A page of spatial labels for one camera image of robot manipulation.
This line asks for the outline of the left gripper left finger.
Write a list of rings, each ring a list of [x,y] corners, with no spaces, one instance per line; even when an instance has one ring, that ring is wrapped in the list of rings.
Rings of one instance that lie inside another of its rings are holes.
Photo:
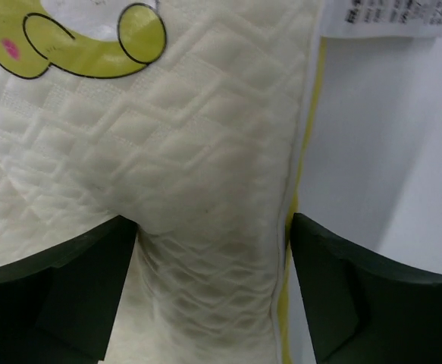
[[[138,227],[115,217],[0,267],[0,363],[105,359]]]

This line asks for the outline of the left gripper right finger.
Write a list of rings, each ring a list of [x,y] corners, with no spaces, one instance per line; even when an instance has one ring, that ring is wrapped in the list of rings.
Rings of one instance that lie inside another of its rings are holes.
[[[442,363],[442,275],[297,213],[290,245],[319,363]]]

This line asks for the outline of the cream quilted pillow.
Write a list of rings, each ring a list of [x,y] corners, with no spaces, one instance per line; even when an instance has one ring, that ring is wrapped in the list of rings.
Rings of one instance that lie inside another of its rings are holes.
[[[0,1],[0,265],[137,226],[108,363],[289,363],[320,1]]]

